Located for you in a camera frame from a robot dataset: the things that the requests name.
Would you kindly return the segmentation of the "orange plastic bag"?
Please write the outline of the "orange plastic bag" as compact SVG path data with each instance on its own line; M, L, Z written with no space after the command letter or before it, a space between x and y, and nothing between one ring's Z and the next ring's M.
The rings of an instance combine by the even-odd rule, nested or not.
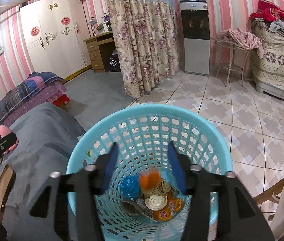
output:
M167 196L167 205L158 211L154 211L153 215L157 221L169 221L183 208L183 201L180 198Z

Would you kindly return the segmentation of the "brown paper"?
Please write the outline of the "brown paper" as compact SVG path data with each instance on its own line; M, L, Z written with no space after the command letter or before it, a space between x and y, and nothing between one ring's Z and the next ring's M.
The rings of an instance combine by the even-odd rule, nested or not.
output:
M165 180L162 180L160 184L158 184L156 187L153 187L149 190L142 190L143 196L147 199L151 197L152 195L161 195L166 196L169 192L171 192L171 185L167 183Z

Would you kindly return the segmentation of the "white round lid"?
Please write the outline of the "white round lid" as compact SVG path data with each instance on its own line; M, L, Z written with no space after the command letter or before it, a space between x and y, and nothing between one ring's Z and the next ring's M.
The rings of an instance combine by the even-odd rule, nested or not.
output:
M166 207L167 196L166 195L151 195L145 199L145 205L148 209L153 211L159 211Z

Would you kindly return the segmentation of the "blue plastic bag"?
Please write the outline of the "blue plastic bag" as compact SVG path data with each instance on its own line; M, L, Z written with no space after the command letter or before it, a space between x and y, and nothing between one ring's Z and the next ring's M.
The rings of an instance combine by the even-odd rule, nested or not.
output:
M120 184L120 190L125 198L138 198L141 192L139 175L136 174L124 177Z

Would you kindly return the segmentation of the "snack wrapper packet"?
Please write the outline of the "snack wrapper packet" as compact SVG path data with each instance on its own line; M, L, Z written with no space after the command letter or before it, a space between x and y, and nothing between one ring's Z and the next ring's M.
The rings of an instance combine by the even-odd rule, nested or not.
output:
M157 222L152 210L147 208L145 200L137 198L135 200L124 200L121 201L120 206L122 210L130 216L142 215L149 220Z

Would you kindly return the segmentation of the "orange peel piece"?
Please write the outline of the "orange peel piece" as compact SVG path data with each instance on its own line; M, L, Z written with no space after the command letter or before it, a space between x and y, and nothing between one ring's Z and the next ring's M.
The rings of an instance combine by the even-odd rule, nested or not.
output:
M139 185L142 190L150 190L162 181L160 172L156 169L147 170L139 175Z

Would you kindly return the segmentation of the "pink pig mug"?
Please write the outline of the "pink pig mug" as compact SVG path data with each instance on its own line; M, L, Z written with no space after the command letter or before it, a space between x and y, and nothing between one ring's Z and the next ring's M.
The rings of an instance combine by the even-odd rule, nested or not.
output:
M5 136L7 136L8 134L12 133L13 131L10 130L7 126L5 125L0 125L0 136L3 138ZM16 142L13 146L11 146L9 149L7 149L5 151L5 154L8 154L10 151L13 151L14 149L16 149L16 147L18 146L18 139L16 139Z

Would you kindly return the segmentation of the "tan phone case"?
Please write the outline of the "tan phone case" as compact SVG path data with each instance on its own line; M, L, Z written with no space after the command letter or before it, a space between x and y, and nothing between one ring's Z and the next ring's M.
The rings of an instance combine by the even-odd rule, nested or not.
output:
M16 173L9 164L6 164L0 175L0 210L4 213L9 194L14 186Z

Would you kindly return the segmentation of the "bed with patchwork quilt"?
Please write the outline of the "bed with patchwork quilt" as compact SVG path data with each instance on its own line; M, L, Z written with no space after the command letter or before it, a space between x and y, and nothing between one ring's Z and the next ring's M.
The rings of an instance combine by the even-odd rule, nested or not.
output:
M0 100L0 126L9 127L22 115L45 102L65 107L70 99L62 82L64 79L52 72L30 74Z

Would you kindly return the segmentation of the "turquoise plastic basket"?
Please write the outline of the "turquoise plastic basket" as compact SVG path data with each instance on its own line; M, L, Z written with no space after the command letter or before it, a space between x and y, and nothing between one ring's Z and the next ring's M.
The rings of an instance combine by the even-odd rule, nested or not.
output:
M169 221L130 216L121 208L122 180L148 169L158 169L175 187L167 146L188 156L210 173L223 175L233 169L229 148L219 131L206 119L184 108L164 104L130 107L95 124L79 140L67 164L68 174L96 162L118 144L119 154L109 189L95 198L106 240L180 240L188 217L191 197L179 194L182 209Z

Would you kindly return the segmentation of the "white wardrobe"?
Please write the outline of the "white wardrobe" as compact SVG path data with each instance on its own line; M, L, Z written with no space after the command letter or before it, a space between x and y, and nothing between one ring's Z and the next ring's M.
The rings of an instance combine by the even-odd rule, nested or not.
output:
M67 78L91 65L82 2L41 0L20 8L27 51L36 72Z

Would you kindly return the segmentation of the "black box under desk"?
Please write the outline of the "black box under desk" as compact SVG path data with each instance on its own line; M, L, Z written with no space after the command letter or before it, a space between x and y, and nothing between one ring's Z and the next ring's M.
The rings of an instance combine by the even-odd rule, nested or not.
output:
M120 62L117 54L113 54L109 57L109 71L121 72Z

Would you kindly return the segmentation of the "metal side table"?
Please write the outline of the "metal side table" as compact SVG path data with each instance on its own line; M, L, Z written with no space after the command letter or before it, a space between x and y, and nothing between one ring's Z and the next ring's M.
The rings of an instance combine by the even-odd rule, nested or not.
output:
M217 65L215 77L218 77L221 70L226 70L227 78L226 81L224 82L224 85L225 87L228 87L230 76L232 76L233 74L239 74L241 85L244 87L245 67L250 51L245 50L235 41L219 39L219 38L211 38L211 40L214 42L215 45L220 46L221 48L229 49L229 61L227 63L220 62ZM242 65L238 65L235 63L235 51L243 52L245 54Z

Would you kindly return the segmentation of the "floral curtain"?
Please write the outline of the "floral curtain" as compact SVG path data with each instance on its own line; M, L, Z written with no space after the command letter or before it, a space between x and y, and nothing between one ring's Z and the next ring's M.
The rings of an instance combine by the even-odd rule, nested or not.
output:
M163 1L110 0L108 11L125 93L140 98L179 69L175 9Z

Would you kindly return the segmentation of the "water dispenser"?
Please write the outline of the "water dispenser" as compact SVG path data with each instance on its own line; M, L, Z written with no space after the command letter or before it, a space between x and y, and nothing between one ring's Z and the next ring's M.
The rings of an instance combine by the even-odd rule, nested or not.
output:
M206 2L180 2L185 72L209 75L210 65L210 28Z

